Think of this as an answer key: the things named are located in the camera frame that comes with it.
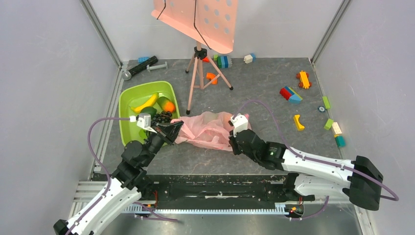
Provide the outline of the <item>pink plastic bag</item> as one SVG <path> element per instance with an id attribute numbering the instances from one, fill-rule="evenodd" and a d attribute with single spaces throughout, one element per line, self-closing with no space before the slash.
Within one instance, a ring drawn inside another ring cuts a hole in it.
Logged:
<path id="1" fill-rule="evenodd" d="M 233 127 L 229 121 L 232 116 L 233 114 L 227 112 L 203 112 L 197 116 L 173 119 L 171 123 L 184 122 L 175 143 L 189 143 L 200 148 L 231 152 L 229 136 Z"/>

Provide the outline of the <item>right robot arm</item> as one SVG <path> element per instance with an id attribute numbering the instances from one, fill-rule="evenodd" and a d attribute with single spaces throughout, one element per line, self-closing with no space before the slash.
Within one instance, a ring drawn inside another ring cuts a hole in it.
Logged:
<path id="1" fill-rule="evenodd" d="M 355 160 L 322 157 L 278 142 L 265 142 L 250 129 L 237 134 L 230 131 L 229 142 L 235 155 L 244 154 L 268 170 L 288 171 L 282 192 L 289 200 L 332 196 L 348 198 L 366 210 L 379 210 L 383 175 L 364 156 Z"/>

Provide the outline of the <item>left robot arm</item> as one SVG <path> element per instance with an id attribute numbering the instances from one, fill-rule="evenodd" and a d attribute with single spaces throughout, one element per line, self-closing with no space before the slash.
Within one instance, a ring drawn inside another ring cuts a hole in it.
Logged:
<path id="1" fill-rule="evenodd" d="M 131 141 L 125 145 L 122 161 L 98 195 L 72 218 L 54 224 L 57 235 L 99 235 L 129 205 L 153 195 L 154 187 L 144 168 L 164 144 L 174 143 L 184 122 L 156 123 L 146 115 L 129 120 L 149 131 L 149 137 L 144 143 Z"/>

